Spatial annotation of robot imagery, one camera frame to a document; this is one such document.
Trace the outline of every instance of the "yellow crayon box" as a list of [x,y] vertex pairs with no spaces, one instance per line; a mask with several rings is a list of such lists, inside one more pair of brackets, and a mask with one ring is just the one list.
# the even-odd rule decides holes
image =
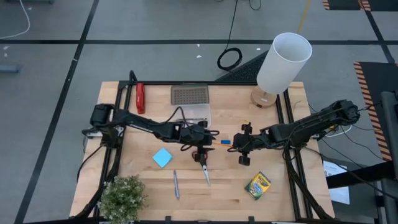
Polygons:
[[245,190],[255,199],[259,199],[261,195],[271,186],[271,181],[259,172],[248,184]]

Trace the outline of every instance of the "sticky note pad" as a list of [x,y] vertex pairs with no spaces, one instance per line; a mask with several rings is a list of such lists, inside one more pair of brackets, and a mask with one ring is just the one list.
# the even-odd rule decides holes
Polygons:
[[152,158],[163,168],[173,159],[173,156],[165,148],[162,148]]

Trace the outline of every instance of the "plastic container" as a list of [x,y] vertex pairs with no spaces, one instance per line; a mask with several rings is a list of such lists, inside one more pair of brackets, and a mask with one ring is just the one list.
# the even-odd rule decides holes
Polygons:
[[289,87],[311,54],[311,44],[301,35],[279,34],[275,37],[260,68],[257,84],[267,93],[282,93]]
[[[195,105],[173,105],[174,109],[181,106],[184,110],[185,119],[188,123],[197,124],[199,121],[207,121],[207,128],[211,126],[211,110],[208,103]],[[174,121],[182,120],[181,111],[174,115]]]

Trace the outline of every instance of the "white lampshade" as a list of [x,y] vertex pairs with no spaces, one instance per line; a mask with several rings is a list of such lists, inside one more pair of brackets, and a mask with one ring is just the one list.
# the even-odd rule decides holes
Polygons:
[[257,84],[267,93],[285,91],[311,57],[312,47],[301,35],[283,33],[275,37],[257,75]]

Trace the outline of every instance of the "white paper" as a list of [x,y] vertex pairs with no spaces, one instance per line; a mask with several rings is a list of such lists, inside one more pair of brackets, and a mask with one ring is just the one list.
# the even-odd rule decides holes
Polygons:
[[[325,171],[325,177],[347,172],[344,169],[340,168],[338,165],[327,161],[323,161],[323,170]],[[349,205],[348,187],[339,187],[336,189],[330,189],[329,193],[332,201]]]

